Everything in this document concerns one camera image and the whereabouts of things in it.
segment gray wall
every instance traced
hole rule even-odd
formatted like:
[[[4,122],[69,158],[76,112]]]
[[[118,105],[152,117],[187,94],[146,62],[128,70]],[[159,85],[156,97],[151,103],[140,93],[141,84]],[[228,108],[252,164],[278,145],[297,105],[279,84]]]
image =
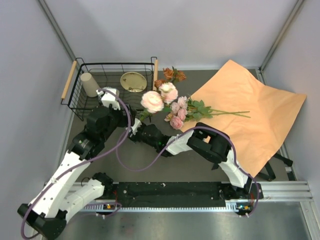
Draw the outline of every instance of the gray wall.
[[[286,145],[320,211],[320,1],[307,0],[265,71],[268,85],[307,94]]]
[[[296,0],[47,0],[76,56],[217,69],[261,65]]]
[[[0,33],[0,238],[18,240],[18,207],[59,161],[71,116],[60,97],[71,62],[35,0],[1,1]]]

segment table surface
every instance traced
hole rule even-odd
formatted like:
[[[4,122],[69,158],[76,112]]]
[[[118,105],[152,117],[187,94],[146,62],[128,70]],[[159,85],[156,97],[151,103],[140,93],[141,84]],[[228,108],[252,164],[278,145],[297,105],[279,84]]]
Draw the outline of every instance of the table surface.
[[[189,70],[184,71],[187,77],[186,81],[177,83],[176,87],[179,96],[192,95],[204,83],[206,83],[217,71],[216,70]],[[159,72],[159,79],[163,78],[163,73]],[[176,135],[181,133],[174,130],[168,122],[164,121],[165,112],[157,113],[151,122],[165,135]],[[69,143],[84,127],[85,122],[74,117]],[[118,128],[105,143],[102,153],[114,147],[124,129]],[[148,166],[157,156],[154,148],[144,143],[134,143],[127,139],[119,148],[122,162],[132,169],[141,169]],[[272,159],[270,164],[275,172],[278,181],[287,181],[285,166],[283,162]],[[91,177],[97,172],[104,172],[116,182],[211,182],[228,181],[228,177],[219,168],[211,170],[213,164],[194,151],[182,152],[173,157],[160,157],[150,168],[141,172],[129,171],[122,167],[115,152],[102,157],[93,162],[78,178],[81,181],[84,177]]]

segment round gold plate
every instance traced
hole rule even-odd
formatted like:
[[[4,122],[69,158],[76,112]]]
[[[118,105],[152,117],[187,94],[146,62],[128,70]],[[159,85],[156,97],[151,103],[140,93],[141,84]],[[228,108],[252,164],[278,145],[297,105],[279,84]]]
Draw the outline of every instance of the round gold plate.
[[[129,71],[120,78],[121,86],[132,93],[142,92],[147,87],[146,78],[140,73]]]

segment wire basket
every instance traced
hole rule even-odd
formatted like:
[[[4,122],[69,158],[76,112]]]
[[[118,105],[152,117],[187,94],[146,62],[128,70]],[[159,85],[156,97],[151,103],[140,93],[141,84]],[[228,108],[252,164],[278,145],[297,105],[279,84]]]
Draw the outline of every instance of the wire basket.
[[[129,104],[133,110],[137,111],[137,115],[139,115],[139,112],[144,109],[140,103],[141,97],[144,93],[153,89],[154,76],[156,78],[158,77],[157,57],[153,56],[150,60],[150,62],[85,63],[82,58],[77,58],[72,64],[71,71],[61,97],[61,104],[67,105],[82,121],[88,116],[93,108],[99,105],[98,97],[87,96],[83,88],[82,81],[80,80],[81,74],[90,73],[99,87],[111,87],[117,89],[119,91],[119,97],[124,101],[124,103]],[[68,88],[77,65],[79,66],[79,69],[68,98]],[[120,79],[123,74],[128,72],[136,72],[143,75],[147,82],[146,88],[140,92],[131,92],[124,89],[120,83]]]

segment cylindrical cup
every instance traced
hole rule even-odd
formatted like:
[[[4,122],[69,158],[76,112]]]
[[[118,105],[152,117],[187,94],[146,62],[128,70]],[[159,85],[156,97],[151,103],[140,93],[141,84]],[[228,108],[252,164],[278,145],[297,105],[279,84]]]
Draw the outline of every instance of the cylindrical cup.
[[[85,72],[80,76],[82,86],[88,97],[96,97],[97,90],[100,88],[94,77],[89,72]]]

